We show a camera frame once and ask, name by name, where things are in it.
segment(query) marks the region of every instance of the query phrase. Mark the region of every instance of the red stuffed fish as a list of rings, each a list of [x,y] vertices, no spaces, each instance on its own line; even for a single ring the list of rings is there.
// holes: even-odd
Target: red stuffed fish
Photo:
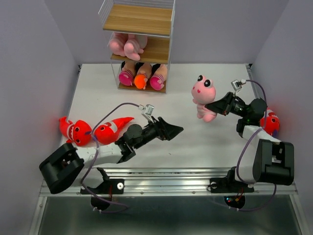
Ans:
[[[91,127],[84,121],[78,120],[75,124],[68,120],[67,117],[59,119],[60,131],[62,135],[68,138],[67,143],[74,142],[77,146],[83,146],[91,140]]]
[[[269,135],[273,136],[274,138],[277,137],[280,128],[280,122],[278,116],[276,116],[276,113],[274,113],[271,109],[267,109],[267,116],[261,119],[260,125]]]
[[[97,140],[104,145],[113,143],[117,141],[118,135],[124,126],[133,119],[133,117],[122,117],[104,123],[97,127],[94,131],[94,135]]]

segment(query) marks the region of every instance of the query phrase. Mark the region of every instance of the wooden shelf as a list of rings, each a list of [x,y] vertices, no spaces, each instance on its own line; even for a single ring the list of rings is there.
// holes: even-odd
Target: wooden shelf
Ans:
[[[172,9],[114,4],[104,30],[170,36]]]
[[[148,37],[148,43],[144,52],[140,54],[139,62],[167,64],[170,50],[169,38]],[[130,61],[127,57],[112,54],[112,60]]]
[[[125,86],[123,84],[119,84],[118,85],[119,89],[123,89],[123,90],[131,90],[131,91],[144,91],[144,92],[157,92],[157,93],[166,93],[166,81],[164,82],[164,87],[160,90],[160,91],[156,91],[155,89],[153,89],[150,86],[150,83],[148,81],[146,89],[138,89],[136,86]]]

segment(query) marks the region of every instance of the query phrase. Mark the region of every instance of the white floor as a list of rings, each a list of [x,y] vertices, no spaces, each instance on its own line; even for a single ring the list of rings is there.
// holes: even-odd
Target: white floor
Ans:
[[[121,91],[116,87],[111,65],[84,64],[69,113],[69,119],[82,119],[92,127],[109,111],[122,102],[152,104],[153,115],[163,117],[170,124],[182,126],[184,131],[172,141],[153,140],[136,151],[137,155],[126,163],[107,164],[106,167],[232,167],[246,141],[236,132],[238,116],[218,116],[211,123],[197,119],[196,105],[191,89],[200,74],[214,80],[216,100],[233,91],[230,82],[248,79],[245,65],[173,64],[169,75],[167,94]],[[247,104],[254,99],[252,86],[247,84],[239,93]],[[133,123],[147,124],[140,111],[124,106],[109,120],[132,116]],[[244,158],[254,155],[249,147]]]

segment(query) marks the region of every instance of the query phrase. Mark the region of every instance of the gray wall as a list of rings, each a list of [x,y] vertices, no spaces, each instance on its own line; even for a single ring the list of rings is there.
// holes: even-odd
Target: gray wall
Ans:
[[[312,0],[290,0],[252,71],[280,118],[280,139],[295,146],[295,181],[313,232],[312,12]]]
[[[103,0],[45,0],[78,63],[107,63]],[[288,0],[177,0],[173,63],[252,63]]]
[[[0,234],[28,234],[77,65],[43,0],[0,7]]]

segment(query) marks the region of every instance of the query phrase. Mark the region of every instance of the plush toy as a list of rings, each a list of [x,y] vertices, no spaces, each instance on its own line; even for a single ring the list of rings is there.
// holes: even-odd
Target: plush toy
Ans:
[[[131,60],[140,60],[140,55],[146,47],[148,37],[146,35],[129,34],[128,40],[124,45],[124,53]]]
[[[191,90],[191,94],[194,98],[192,101],[197,105],[197,117],[202,118],[205,122],[213,121],[217,114],[205,108],[206,104],[212,103],[215,99],[216,91],[213,81],[200,75]]]
[[[113,54],[127,56],[131,60],[140,60],[140,55],[146,47],[148,37],[146,35],[135,35],[126,33],[113,33],[109,41],[109,47]]]
[[[122,63],[122,72],[118,75],[118,80],[120,83],[125,86],[133,85],[134,76],[136,74],[135,66],[136,62],[134,61],[127,61]]]
[[[65,137],[68,138],[67,143],[74,142],[77,146],[83,146],[91,140],[91,127],[82,120],[78,120],[75,124],[72,121],[66,121],[67,117],[59,119],[59,129]]]
[[[126,33],[113,33],[111,40],[109,41],[109,47],[113,54],[125,56],[124,45],[128,39]]]
[[[125,125],[133,119],[133,117],[122,117],[106,122],[95,129],[94,135],[104,145],[113,143],[117,141],[118,135]]]
[[[155,68],[156,71],[150,78],[150,85],[156,91],[160,91],[164,87],[164,82],[167,79],[167,67],[164,64],[156,64],[154,65],[154,69]]]
[[[146,89],[147,81],[151,77],[152,67],[150,63],[144,63],[137,72],[134,84],[138,89]]]
[[[276,116],[276,114],[271,109],[267,109],[267,116],[260,120],[260,125],[266,131],[266,133],[273,136],[274,138],[277,137],[280,128],[280,122],[278,116]]]

